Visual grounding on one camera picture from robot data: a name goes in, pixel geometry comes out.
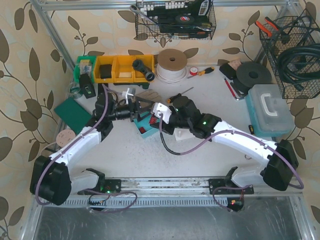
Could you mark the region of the red spring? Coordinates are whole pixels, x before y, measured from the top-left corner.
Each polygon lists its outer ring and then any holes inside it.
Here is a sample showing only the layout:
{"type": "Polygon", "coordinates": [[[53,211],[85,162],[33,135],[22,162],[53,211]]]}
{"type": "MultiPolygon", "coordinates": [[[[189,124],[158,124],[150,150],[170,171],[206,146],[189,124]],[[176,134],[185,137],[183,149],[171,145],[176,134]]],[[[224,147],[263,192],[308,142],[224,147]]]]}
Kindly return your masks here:
{"type": "Polygon", "coordinates": [[[139,128],[139,131],[140,131],[141,134],[144,134],[144,133],[146,132],[146,130],[145,130],[144,127],[140,127],[140,128],[139,128]]]}
{"type": "Polygon", "coordinates": [[[150,125],[155,124],[157,121],[158,121],[158,118],[153,116],[153,117],[150,118],[149,124],[150,125]]]}

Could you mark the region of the beige work glove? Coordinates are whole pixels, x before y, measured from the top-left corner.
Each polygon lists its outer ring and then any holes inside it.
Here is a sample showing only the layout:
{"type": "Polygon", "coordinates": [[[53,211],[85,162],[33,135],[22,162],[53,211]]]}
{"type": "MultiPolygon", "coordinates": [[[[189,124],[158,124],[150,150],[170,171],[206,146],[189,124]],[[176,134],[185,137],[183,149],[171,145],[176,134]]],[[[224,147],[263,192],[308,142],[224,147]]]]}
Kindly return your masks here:
{"type": "Polygon", "coordinates": [[[145,99],[145,100],[150,100],[150,101],[153,101],[153,102],[160,102],[162,100],[162,97],[159,95],[158,92],[152,90],[152,89],[148,89],[148,90],[145,90],[141,93],[138,93],[136,96],[135,96],[135,100],[137,98],[142,98],[142,99],[145,99]]]}

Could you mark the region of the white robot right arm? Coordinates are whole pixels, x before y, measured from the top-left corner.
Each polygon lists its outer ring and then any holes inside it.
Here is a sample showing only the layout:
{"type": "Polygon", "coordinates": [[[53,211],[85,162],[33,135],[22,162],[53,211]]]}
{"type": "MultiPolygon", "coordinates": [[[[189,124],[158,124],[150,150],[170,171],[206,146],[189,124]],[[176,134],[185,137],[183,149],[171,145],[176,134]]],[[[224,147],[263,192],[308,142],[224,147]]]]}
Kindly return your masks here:
{"type": "Polygon", "coordinates": [[[241,131],[220,117],[202,113],[195,103],[186,96],[177,97],[170,106],[156,102],[151,110],[159,118],[156,127],[160,134],[174,133],[175,129],[188,129],[196,138],[203,141],[196,147],[182,152],[188,155],[208,141],[231,147],[257,161],[257,165],[244,168],[233,167],[230,181],[239,188],[265,183],[269,187],[286,191],[292,187],[292,178],[296,178],[296,189],[304,184],[297,173],[299,166],[295,151],[288,140],[280,142],[265,140],[241,131]]]}

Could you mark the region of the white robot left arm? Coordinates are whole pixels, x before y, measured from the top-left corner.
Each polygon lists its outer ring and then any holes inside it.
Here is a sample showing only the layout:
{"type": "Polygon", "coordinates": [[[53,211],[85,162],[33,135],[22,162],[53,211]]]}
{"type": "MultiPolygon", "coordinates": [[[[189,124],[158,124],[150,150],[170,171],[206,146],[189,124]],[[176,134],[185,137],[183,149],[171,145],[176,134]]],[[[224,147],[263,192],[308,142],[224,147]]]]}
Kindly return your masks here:
{"type": "Polygon", "coordinates": [[[100,93],[92,117],[80,133],[66,146],[50,156],[40,155],[34,162],[30,192],[40,205],[61,205],[70,195],[84,191],[112,194],[105,184],[105,174],[86,168],[75,175],[71,170],[92,148],[99,145],[113,129],[113,122],[130,119],[140,121],[150,115],[154,101],[139,96],[129,97],[118,105],[112,93],[100,93]]]}

